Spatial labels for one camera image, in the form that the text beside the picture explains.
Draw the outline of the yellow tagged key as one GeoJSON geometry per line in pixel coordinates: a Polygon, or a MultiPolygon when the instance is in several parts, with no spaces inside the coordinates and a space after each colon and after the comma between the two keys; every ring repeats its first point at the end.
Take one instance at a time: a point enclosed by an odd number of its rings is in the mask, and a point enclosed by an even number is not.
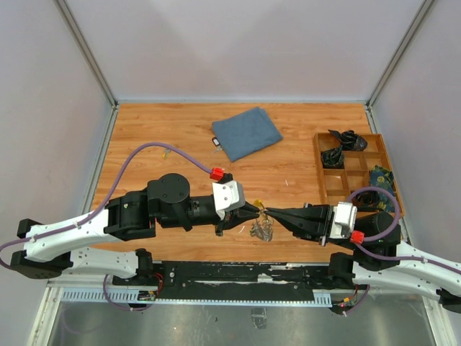
{"type": "Polygon", "coordinates": [[[255,200],[254,205],[259,209],[265,209],[264,204],[260,199],[255,200]]]}

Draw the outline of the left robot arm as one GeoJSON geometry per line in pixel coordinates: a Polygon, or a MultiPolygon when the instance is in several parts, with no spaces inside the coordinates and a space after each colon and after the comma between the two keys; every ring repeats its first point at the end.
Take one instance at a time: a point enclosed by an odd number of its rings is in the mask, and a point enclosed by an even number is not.
{"type": "Polygon", "coordinates": [[[212,194],[198,197],[190,195],[186,177],[165,174],[143,190],[111,199],[99,212],[53,224],[20,221],[17,236],[25,244],[12,254],[10,267],[35,280],[90,274],[146,285],[155,274],[148,250],[114,252],[96,245],[153,238],[157,226],[191,231],[211,225],[222,236],[225,230],[258,217],[259,209],[246,202],[242,185],[229,174],[212,184],[212,194]]]}

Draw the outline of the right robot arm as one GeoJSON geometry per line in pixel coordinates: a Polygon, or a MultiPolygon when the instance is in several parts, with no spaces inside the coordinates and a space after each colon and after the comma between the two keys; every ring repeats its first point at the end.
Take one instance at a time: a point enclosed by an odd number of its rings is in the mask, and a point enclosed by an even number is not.
{"type": "Polygon", "coordinates": [[[298,239],[335,244],[350,254],[331,255],[329,288],[356,286],[404,290],[460,312],[460,264],[422,252],[404,242],[400,225],[380,211],[361,218],[351,203],[303,208],[267,208],[265,214],[298,239]]]}

